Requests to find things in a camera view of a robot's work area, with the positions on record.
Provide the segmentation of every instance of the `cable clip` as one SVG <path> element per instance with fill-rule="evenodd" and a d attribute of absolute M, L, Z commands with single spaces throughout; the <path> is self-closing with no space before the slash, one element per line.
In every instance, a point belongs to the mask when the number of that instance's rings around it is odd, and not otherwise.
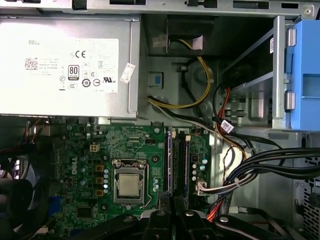
<path fill-rule="evenodd" d="M 237 177 L 234 179 L 234 183 L 238 188 L 241 187 L 241 185 L 239 184 L 239 179 Z"/>
<path fill-rule="evenodd" d="M 248 148 L 245 149 L 245 152 L 248 153 L 248 154 L 251 154 L 253 150 L 254 150 L 254 148 L 249 148 L 248 147 Z"/>

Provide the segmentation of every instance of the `fan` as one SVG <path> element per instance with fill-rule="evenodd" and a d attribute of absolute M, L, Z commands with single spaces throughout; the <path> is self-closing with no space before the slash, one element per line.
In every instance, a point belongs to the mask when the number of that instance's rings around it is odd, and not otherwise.
<path fill-rule="evenodd" d="M 0 152 L 0 239 L 29 239 L 48 216 L 49 188 L 38 152 L 8 157 Z"/>

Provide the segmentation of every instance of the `white connector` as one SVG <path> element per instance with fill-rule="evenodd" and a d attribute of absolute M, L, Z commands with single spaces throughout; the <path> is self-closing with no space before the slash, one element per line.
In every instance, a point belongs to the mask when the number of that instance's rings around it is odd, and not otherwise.
<path fill-rule="evenodd" d="M 200 190 L 201 187 L 205 189 L 207 188 L 207 183 L 203 178 L 199 178 L 196 181 L 195 191 L 197 196 L 206 196 L 206 194 Z"/>

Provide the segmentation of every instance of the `dell logo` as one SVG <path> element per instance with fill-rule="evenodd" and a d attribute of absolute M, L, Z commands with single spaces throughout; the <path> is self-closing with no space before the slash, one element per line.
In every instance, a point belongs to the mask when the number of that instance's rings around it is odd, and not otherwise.
<path fill-rule="evenodd" d="M 30 45 L 40 45 L 39 41 L 29 40 Z"/>
<path fill-rule="evenodd" d="M 77 163 L 78 163 L 78 158 L 74 157 L 72 158 L 72 166 L 71 166 L 71 174 L 72 175 L 77 175 Z"/>

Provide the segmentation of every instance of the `blue plastic latch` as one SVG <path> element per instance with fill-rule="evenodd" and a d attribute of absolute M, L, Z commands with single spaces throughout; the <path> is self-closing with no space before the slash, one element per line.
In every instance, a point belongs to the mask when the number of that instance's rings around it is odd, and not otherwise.
<path fill-rule="evenodd" d="M 293 130 L 320 131 L 320 21 L 302 20 L 295 26 L 292 56 L 292 86 L 295 106 L 290 114 Z"/>

